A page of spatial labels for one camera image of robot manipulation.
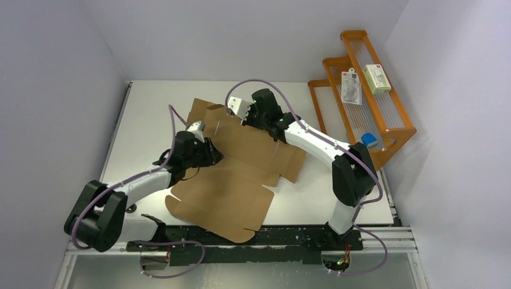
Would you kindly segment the orange wooden tiered rack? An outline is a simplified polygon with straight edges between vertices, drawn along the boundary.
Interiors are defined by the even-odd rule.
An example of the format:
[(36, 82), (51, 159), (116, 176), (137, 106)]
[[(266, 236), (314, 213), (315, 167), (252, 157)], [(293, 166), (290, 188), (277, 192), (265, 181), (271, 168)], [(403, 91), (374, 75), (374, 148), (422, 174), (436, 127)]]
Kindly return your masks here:
[[(342, 57), (323, 59), (322, 64), (327, 78), (308, 82), (320, 130), (327, 131), (315, 90), (328, 87), (333, 92), (348, 142), (351, 144), (360, 142), (365, 133), (374, 135), (377, 144), (369, 149), (369, 153), (375, 168), (381, 169), (412, 138), (416, 128), (395, 89), (373, 94), (367, 80), (364, 79), (363, 69), (367, 64), (382, 66), (367, 32), (345, 30), (341, 32), (340, 39), (344, 43), (347, 54)], [(348, 104), (341, 100), (341, 74), (348, 69), (354, 69), (361, 77), (362, 95), (359, 105)]]

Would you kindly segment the brown cardboard box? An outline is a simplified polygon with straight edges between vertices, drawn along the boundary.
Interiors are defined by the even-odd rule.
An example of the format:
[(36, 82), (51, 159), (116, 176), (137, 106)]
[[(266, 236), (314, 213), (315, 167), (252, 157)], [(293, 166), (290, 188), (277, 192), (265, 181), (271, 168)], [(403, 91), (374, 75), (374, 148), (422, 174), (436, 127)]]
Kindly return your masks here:
[(242, 126), (221, 104), (196, 98), (187, 119), (205, 123), (205, 136), (224, 159), (215, 166), (187, 170), (186, 180), (165, 197), (167, 210), (234, 243), (249, 241), (267, 215), (274, 197), (271, 188), (280, 178), (296, 182), (306, 152)]

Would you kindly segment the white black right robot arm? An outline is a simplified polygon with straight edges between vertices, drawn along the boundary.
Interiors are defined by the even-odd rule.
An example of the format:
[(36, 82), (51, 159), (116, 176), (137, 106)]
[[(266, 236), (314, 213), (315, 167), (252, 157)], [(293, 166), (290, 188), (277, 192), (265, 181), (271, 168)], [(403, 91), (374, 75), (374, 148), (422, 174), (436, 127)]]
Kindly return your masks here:
[(337, 201), (327, 222), (331, 229), (325, 233), (325, 242), (332, 249), (340, 249), (348, 241), (347, 232), (353, 228), (359, 206), (378, 185), (368, 148), (360, 142), (333, 139), (295, 113), (283, 112), (269, 89), (253, 93), (250, 102), (230, 98), (228, 107), (242, 125), (266, 131), (274, 141), (300, 148), (330, 168)]

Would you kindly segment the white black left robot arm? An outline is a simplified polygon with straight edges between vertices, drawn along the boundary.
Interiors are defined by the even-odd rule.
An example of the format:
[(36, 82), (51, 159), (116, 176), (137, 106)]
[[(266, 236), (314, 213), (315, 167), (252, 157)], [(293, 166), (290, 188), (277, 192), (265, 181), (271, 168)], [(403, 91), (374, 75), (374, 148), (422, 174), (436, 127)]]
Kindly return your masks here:
[(148, 214), (130, 217), (126, 210), (158, 191), (185, 179), (191, 168), (217, 165), (224, 155), (211, 138), (180, 131), (171, 148), (143, 172), (117, 183), (88, 182), (64, 224), (77, 249), (109, 250), (117, 242), (143, 241), (151, 250), (167, 241), (165, 224)]

